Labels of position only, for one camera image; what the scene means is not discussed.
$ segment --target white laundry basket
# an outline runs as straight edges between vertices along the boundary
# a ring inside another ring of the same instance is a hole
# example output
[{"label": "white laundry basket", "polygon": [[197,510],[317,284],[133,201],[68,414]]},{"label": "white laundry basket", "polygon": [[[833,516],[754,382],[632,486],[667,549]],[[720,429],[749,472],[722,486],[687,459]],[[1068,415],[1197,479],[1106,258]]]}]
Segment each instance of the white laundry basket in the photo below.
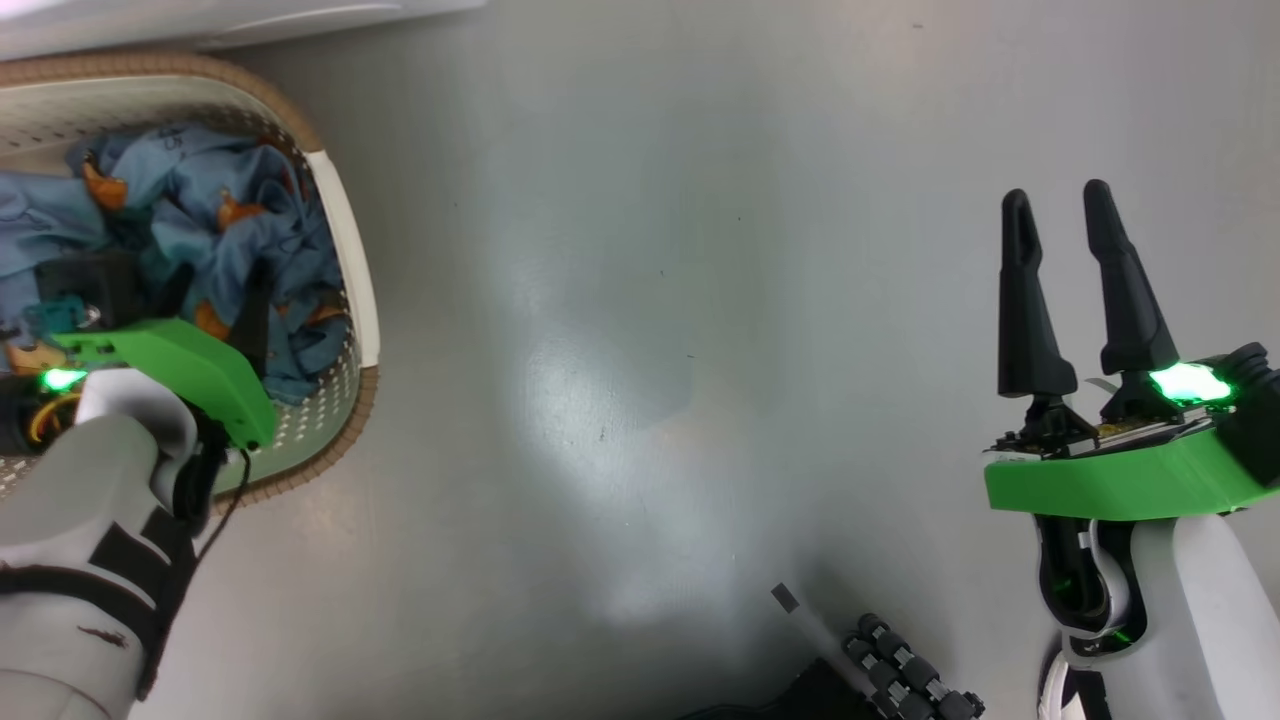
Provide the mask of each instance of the white laundry basket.
[{"label": "white laundry basket", "polygon": [[[243,503],[298,487],[356,442],[378,388],[378,310],[351,205],[320,138],[279,91],[247,70],[198,55],[102,54],[0,64],[0,170],[68,174],[77,140],[174,120],[264,136],[315,179],[333,231],[352,331],[338,363],[298,406],[276,405],[275,442],[253,451]],[[0,500],[36,459],[0,459]],[[239,482],[238,461],[218,479],[218,510]]]}]

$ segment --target black cable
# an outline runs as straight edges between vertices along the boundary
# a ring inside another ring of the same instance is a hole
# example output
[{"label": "black cable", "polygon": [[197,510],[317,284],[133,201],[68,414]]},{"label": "black cable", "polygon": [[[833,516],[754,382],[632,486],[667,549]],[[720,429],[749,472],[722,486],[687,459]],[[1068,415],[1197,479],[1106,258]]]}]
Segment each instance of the black cable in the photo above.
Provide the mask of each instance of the black cable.
[{"label": "black cable", "polygon": [[241,498],[244,497],[244,488],[248,487],[248,451],[242,448],[241,457],[244,460],[244,475],[241,478],[241,484],[236,487],[236,495],[232,496],[232,503],[227,506],[227,512],[223,514],[223,519],[218,523],[218,527],[214,528],[214,534],[209,536],[209,542],[205,543],[205,547],[200,548],[200,555],[196,556],[196,568],[200,568],[205,556],[209,555],[209,550],[214,547],[215,542],[218,542],[218,536],[223,534],[227,521],[232,519],[232,512],[236,512],[236,507],[239,506]]}]

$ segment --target gray floor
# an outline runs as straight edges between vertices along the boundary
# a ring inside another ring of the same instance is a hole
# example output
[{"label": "gray floor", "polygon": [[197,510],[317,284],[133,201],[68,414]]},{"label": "gray floor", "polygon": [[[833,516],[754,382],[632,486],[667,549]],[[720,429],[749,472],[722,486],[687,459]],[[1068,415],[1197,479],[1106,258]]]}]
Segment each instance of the gray floor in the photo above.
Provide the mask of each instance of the gray floor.
[{"label": "gray floor", "polygon": [[[1115,190],[1184,355],[1276,343],[1272,0],[522,0],[243,51],[314,117],[383,388],[236,518],[140,719],[663,719],[877,610],[991,717],[1050,635],[987,510],[998,204],[1097,374]],[[1101,397],[1084,393],[1084,407]],[[1239,520],[1280,593],[1280,503]]]}]

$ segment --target green led light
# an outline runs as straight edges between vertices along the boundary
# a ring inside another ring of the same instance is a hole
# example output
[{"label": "green led light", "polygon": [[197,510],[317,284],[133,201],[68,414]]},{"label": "green led light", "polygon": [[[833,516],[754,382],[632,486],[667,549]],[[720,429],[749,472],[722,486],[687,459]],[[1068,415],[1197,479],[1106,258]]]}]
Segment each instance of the green led light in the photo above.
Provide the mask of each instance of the green led light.
[{"label": "green led light", "polygon": [[1207,402],[1231,396],[1231,386],[1213,375],[1213,370],[1196,363],[1179,363],[1167,370],[1151,374],[1160,395],[1175,402]]},{"label": "green led light", "polygon": [[46,388],[54,392],[63,392],[69,389],[73,384],[83,380],[87,374],[87,370],[65,370],[63,368],[54,368],[51,370],[46,370],[44,377],[40,379],[45,383]]}]

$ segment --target robotic hand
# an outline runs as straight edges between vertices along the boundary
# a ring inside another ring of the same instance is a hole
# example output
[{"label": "robotic hand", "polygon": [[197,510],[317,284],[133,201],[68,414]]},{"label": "robotic hand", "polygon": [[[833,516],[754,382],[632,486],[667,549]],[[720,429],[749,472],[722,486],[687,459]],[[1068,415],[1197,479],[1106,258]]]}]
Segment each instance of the robotic hand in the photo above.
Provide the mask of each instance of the robotic hand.
[{"label": "robotic hand", "polygon": [[1000,395],[1032,396],[1020,432],[987,451],[987,495],[1029,512],[1039,587],[1062,655],[1105,696],[1091,720],[1244,720],[1280,715],[1280,621],[1222,515],[1280,488],[1280,374],[1247,345],[1179,363],[1111,191],[1084,187],[1089,250],[1102,266],[1102,370],[1121,384],[1102,424],[1062,397],[1037,277],[1027,195],[1004,202]]},{"label": "robotic hand", "polygon": [[[175,277],[169,295],[180,299],[191,273]],[[131,318],[54,336],[70,355],[124,368],[73,372],[58,387],[50,375],[67,370],[0,380],[0,454],[42,455],[0,502],[5,719],[123,720],[150,692],[187,587],[248,480],[248,451],[275,432],[260,380],[266,278],[259,261],[227,342],[173,316]],[[74,418],[58,420],[63,407]],[[243,479],[197,555],[232,450]]]},{"label": "robotic hand", "polygon": [[5,717],[119,720],[146,697],[225,452],[141,372],[84,379],[76,424],[0,503]]}]

